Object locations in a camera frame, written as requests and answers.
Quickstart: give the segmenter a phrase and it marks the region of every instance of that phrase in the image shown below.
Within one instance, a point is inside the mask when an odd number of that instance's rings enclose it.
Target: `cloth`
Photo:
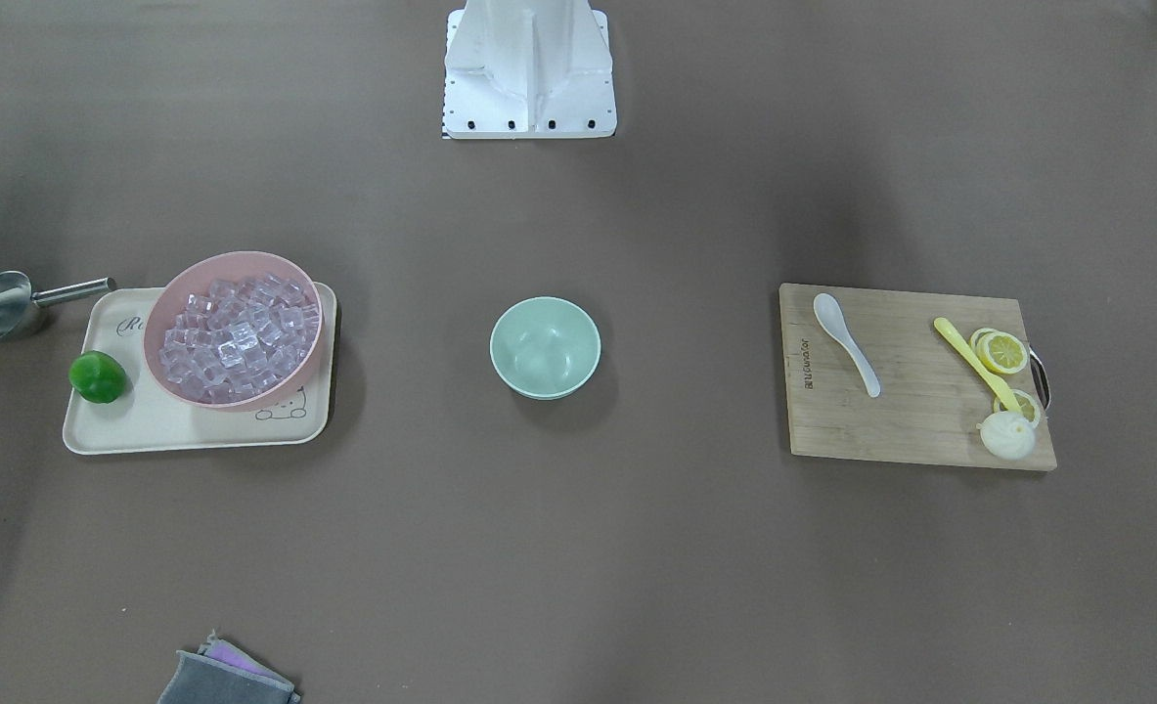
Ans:
[[[197,652],[177,651],[177,655],[179,668],[156,704],[301,704],[287,677],[216,632]]]

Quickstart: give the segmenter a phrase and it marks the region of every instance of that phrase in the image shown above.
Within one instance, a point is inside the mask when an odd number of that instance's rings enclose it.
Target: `wooden cutting board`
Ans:
[[[852,337],[882,381],[882,396],[869,397],[856,365],[820,329],[812,309],[819,293],[842,306]],[[1030,344],[1016,300],[798,284],[782,285],[779,300],[794,454],[959,468],[1056,468],[1046,418],[1024,460],[1002,460],[982,446],[977,424],[990,415],[994,395],[934,329],[935,317],[944,316],[965,338],[980,327],[994,327]],[[1036,396],[1029,367],[1004,379]]]

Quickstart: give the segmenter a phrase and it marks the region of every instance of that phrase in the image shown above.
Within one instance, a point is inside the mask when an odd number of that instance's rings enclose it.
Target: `pink bowl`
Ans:
[[[319,358],[322,357],[319,340],[322,340],[323,330],[325,329],[324,317],[318,323],[318,335],[314,336],[309,355],[304,358],[304,361],[301,361],[301,365],[287,379],[279,382],[278,387],[261,393],[260,396],[237,401],[234,404],[200,404],[198,401],[184,398],[177,393],[177,384],[165,379],[165,367],[161,365],[157,358],[162,344],[165,343],[165,330],[171,329],[174,327],[174,317],[186,309],[189,294],[208,291],[208,285],[215,278],[238,281],[250,276],[261,277],[270,272],[285,280],[294,278],[294,280],[300,281],[301,286],[304,286],[304,294],[308,295],[311,302],[318,305],[318,309],[322,311],[322,299],[318,295],[318,289],[312,285],[309,274],[304,273],[304,269],[297,267],[292,262],[279,257],[279,255],[266,252],[228,252],[216,255],[216,257],[193,264],[185,272],[174,277],[174,280],[165,286],[165,291],[162,291],[161,298],[156,300],[156,303],[153,303],[153,311],[148,314],[148,323],[143,325],[143,360],[148,362],[148,372],[153,374],[153,379],[156,380],[159,387],[165,389],[168,395],[184,402],[184,404],[194,405],[198,409],[213,409],[214,411],[259,411],[260,409],[265,409],[266,405],[278,404],[279,401],[283,401],[287,396],[293,395],[301,383],[309,380],[310,375],[318,369]]]

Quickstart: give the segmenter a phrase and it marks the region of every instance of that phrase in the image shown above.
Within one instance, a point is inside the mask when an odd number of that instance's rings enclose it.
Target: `small bowl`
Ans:
[[[492,329],[492,366],[513,391],[551,401],[582,387],[599,364],[599,330],[565,299],[540,295],[513,306]]]
[[[259,411],[293,395],[296,387],[309,380],[310,375],[318,369],[322,357],[322,346],[318,343],[322,340],[325,329],[324,318],[318,323],[318,333],[312,336],[312,346],[309,349],[308,355],[304,357],[304,361],[301,361],[301,365],[287,379],[280,380],[277,387],[261,393],[260,396],[235,401],[234,404],[201,404],[201,402],[184,397],[177,393],[177,384],[165,379],[165,367],[157,358],[162,344],[165,343],[165,330],[170,330],[174,327],[174,317],[186,309],[189,294],[208,291],[208,285],[216,278],[239,281],[250,276],[260,277],[270,272],[283,280],[292,278],[292,280],[300,281],[301,286],[304,286],[304,294],[309,302],[318,305],[318,311],[322,311],[322,298],[319,298],[318,289],[312,285],[309,274],[304,273],[304,269],[297,267],[279,255],[270,255],[268,252],[216,255],[216,257],[193,264],[185,272],[174,277],[174,280],[165,286],[165,291],[162,291],[156,303],[153,303],[153,311],[148,314],[148,323],[143,325],[143,360],[148,362],[148,372],[153,374],[159,387],[165,389],[168,395],[184,402],[184,404],[194,405],[198,409]]]

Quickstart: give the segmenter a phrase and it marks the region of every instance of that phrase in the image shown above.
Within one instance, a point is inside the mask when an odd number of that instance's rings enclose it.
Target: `white tray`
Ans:
[[[69,393],[65,446],[79,455],[120,452],[300,445],[317,437],[331,416],[331,369],[336,349],[338,300],[331,287],[316,285],[322,298],[322,366],[295,396],[260,411],[211,411],[183,404],[157,387],[143,364],[143,324],[160,288],[125,288],[105,294],[91,308],[82,351],[98,349],[121,362],[131,387],[112,404],[90,404]]]

